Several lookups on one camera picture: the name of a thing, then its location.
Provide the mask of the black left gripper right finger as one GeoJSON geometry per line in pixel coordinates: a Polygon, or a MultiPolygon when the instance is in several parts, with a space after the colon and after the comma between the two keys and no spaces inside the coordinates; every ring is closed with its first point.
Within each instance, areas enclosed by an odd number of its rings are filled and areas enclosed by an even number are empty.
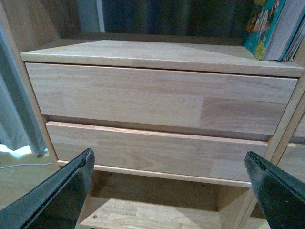
{"type": "Polygon", "coordinates": [[[305,184],[253,151],[246,153],[244,164],[270,228],[303,229],[305,184]]]}

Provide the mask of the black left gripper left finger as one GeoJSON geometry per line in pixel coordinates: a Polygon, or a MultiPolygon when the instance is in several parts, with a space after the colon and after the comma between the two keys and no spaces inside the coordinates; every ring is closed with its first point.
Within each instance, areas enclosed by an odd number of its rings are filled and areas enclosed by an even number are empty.
{"type": "Polygon", "coordinates": [[[91,187],[94,151],[86,149],[0,212],[2,229],[73,229],[91,187]]]}

